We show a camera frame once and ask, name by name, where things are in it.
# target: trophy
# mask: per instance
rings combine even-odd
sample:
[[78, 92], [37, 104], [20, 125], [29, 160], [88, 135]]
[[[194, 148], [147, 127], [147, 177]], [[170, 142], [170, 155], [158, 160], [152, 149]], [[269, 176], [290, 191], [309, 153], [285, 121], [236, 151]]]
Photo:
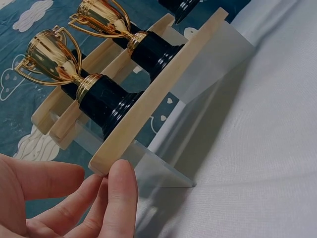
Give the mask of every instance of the trophy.
[[[75, 45], [78, 59], [67, 48], [66, 35]], [[22, 69], [43, 74], [53, 81], [38, 80]], [[25, 58], [14, 70], [37, 84], [62, 86], [71, 97], [76, 89], [80, 109], [103, 129], [104, 140], [143, 93], [127, 93], [108, 76], [85, 72], [79, 45], [64, 27], [56, 26], [53, 30], [38, 33], [29, 43]]]
[[199, 0], [158, 0], [158, 2], [173, 13], [175, 23], [178, 24], [194, 9]]
[[[151, 82], [180, 51], [182, 46], [172, 46], [151, 31], [131, 33], [131, 21], [125, 10], [115, 0], [83, 0], [69, 25], [92, 36], [125, 38], [131, 59], [150, 74]], [[96, 32], [78, 25], [87, 25]]]

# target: trophy handle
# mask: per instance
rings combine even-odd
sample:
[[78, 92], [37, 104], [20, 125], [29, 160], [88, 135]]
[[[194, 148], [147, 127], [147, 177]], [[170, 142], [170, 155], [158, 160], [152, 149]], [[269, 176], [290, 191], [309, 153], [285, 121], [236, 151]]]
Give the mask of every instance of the trophy handle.
[[55, 26], [54, 29], [53, 29], [53, 32], [55, 33], [56, 37], [60, 38], [64, 43], [66, 43], [65, 44], [66, 46], [67, 46], [66, 35], [73, 42], [73, 44], [74, 44], [74, 46], [76, 48], [76, 51], [77, 51], [77, 55], [78, 55], [78, 60], [76, 60], [76, 61], [78, 63], [78, 71], [79, 71], [79, 74], [80, 74], [81, 70], [83, 68], [83, 58], [82, 58], [82, 54], [81, 54], [81, 50], [80, 50], [79, 44], [77, 43], [75, 38], [71, 35], [71, 33], [65, 27]]
[[124, 10], [123, 7], [121, 7], [121, 5], [119, 3], [117, 3], [115, 0], [111, 0], [123, 13], [123, 16], [125, 18], [125, 21], [127, 22], [128, 24], [128, 29], [130, 30], [131, 29], [131, 20], [129, 18], [129, 15], [127, 14], [127, 12]]
[[[122, 8], [119, 4], [117, 4], [116, 2], [115, 2], [115, 4], [116, 4], [120, 9], [123, 10], [123, 8]], [[79, 31], [84, 32], [84, 33], [86, 33], [86, 34], [89, 34], [89, 35], [91, 35], [91, 36], [102, 37], [102, 38], [122, 38], [122, 37], [125, 36], [124, 34], [108, 35], [108, 34], [103, 34], [103, 33], [97, 33], [97, 32], [93, 32], [93, 31], [86, 30], [86, 29], [84, 29], [84, 28], [82, 28], [82, 27], [80, 27], [80, 26], [77, 26], [77, 25], [75, 24], [76, 22], [79, 23], [79, 24], [81, 24], [81, 25], [89, 25], [89, 21], [86, 20], [85, 17], [80, 16], [78, 13], [75, 13], [75, 14], [71, 15], [69, 18], [72, 19], [72, 20], [68, 23], [68, 25], [70, 25], [71, 27], [75, 28], [76, 30], [79, 30]], [[129, 19], [129, 17], [128, 17], [128, 15], [127, 15], [126, 13], [125, 13], [124, 18], [125, 18], [126, 20], [127, 20], [127, 19], [129, 20], [127, 23], [128, 23], [128, 28], [129, 28], [129, 30], [130, 30], [130, 28], [131, 28], [131, 21], [130, 21], [130, 19]]]
[[29, 65], [31, 63], [30, 60], [23, 58], [23, 60], [14, 68], [14, 71], [17, 72], [18, 74], [20, 74], [23, 78], [26, 78], [28, 80], [30, 80], [31, 82], [40, 84], [40, 85], [46, 85], [46, 86], [61, 86], [61, 85], [65, 85], [68, 84], [69, 82], [43, 82], [40, 80], [37, 80], [29, 75], [27, 75], [26, 73], [24, 73], [21, 69], [24, 68], [25, 70], [31, 72], [31, 73], [36, 73], [36, 74], [42, 74], [39, 71], [34, 70], [34, 64], [32, 63], [31, 65]]

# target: hand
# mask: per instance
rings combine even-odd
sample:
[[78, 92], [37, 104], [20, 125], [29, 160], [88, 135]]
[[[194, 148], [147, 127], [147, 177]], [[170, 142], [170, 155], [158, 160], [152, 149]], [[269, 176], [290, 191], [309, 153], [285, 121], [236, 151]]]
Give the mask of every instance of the hand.
[[[0, 237], [133, 238], [138, 189], [134, 170], [117, 161], [108, 178], [60, 162], [26, 162], [0, 154]], [[26, 220], [25, 201], [64, 197]], [[85, 221], [76, 226], [92, 207]]]

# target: finger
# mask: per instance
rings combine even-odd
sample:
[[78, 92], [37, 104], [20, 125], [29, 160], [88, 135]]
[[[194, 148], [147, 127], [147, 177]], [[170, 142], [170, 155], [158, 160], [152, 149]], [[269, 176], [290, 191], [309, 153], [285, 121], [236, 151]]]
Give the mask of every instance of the finger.
[[62, 162], [21, 161], [3, 156], [17, 177], [25, 200], [67, 196], [84, 180], [84, 169]]
[[65, 235], [77, 225], [89, 206], [93, 203], [101, 181], [102, 178], [97, 175], [90, 176], [82, 183], [76, 192], [69, 195], [54, 208], [33, 219], [44, 223], [60, 236]]
[[8, 230], [7, 228], [0, 225], [0, 237], [5, 238], [24, 238], [23, 236], [20, 236], [16, 233], [13, 233], [12, 231]]
[[66, 238], [97, 237], [103, 225], [105, 211], [108, 205], [108, 179], [104, 178], [96, 200], [94, 201], [86, 219], [82, 224], [71, 230]]
[[108, 207], [100, 238], [133, 238], [138, 188], [129, 162], [117, 161], [110, 169]]

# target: black trophy base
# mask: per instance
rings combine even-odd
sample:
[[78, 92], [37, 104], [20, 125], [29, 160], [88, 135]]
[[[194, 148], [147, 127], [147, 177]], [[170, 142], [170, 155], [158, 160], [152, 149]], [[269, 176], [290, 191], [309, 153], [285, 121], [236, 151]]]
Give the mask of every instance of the black trophy base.
[[137, 102], [143, 92], [140, 93], [129, 93], [118, 105], [118, 107], [112, 111], [109, 119], [105, 121], [103, 128], [104, 141], [112, 133], [115, 127], [128, 113], [132, 106]]
[[183, 46], [172, 46], [156, 33], [148, 31], [133, 51], [131, 59], [150, 74], [153, 82]]
[[104, 127], [112, 112], [128, 96], [128, 92], [104, 75], [89, 89], [79, 107], [97, 125]]
[[183, 48], [184, 45], [181, 46], [172, 46], [167, 52], [164, 53], [162, 58], [157, 62], [157, 64], [153, 67], [150, 74], [151, 82], [156, 79], [156, 77], [163, 71], [163, 69], [169, 64], [169, 62], [177, 55], [177, 53]]
[[158, 2], [174, 14], [175, 24], [178, 24], [194, 9], [199, 0], [158, 0]]

